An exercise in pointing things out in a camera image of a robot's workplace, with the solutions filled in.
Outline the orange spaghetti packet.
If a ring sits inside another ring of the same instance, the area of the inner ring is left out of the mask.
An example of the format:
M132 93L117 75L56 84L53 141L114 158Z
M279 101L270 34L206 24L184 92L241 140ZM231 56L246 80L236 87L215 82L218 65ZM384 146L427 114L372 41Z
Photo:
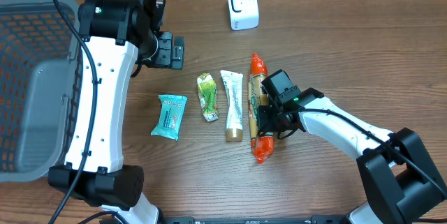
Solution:
M259 164L268 159L274 151L272 132L258 135L261 128L261 110L268 104L268 95L263 91L261 82L268 76L268 69L259 55L252 54L248 81L249 130L251 151Z

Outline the green snack pouch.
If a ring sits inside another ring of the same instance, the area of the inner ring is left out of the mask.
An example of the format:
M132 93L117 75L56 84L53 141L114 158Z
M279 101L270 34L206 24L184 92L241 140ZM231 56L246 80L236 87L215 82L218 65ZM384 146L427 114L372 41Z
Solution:
M219 118L216 82L209 73L203 73L197 77L197 85L200 107L205 120L216 121Z

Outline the teal wet wipes pack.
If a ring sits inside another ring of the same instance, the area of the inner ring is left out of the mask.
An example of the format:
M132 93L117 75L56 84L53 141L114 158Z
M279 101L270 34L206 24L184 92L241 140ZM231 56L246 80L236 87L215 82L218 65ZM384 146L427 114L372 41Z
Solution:
M163 94L159 95L159 100L161 102L161 113L159 121L152 130L151 135L158 135L178 141L187 97Z

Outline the white tube gold cap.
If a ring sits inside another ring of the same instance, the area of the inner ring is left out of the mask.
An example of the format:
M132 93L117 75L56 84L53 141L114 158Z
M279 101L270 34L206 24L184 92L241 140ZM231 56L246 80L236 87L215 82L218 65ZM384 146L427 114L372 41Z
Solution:
M226 117L226 141L241 141L243 136L242 81L243 74L221 70L226 90L228 113Z

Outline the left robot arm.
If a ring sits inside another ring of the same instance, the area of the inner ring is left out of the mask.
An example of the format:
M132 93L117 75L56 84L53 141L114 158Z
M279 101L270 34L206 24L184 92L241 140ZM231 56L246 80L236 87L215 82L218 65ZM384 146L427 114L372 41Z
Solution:
M142 67L179 70L184 39L162 31L166 0L85 0L71 31L82 55L74 135L48 174L65 198L82 200L116 223L163 223L142 188L144 172L124 163L122 127L129 82Z

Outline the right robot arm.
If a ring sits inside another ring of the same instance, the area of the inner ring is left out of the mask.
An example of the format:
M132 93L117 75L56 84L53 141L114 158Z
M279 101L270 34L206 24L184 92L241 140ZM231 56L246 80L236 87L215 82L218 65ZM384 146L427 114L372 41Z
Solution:
M357 163L366 201L341 223L416 223L446 201L446 183L420 136L368 124L314 88L304 91L283 70L261 82L268 97L258 108L258 136L316 135Z

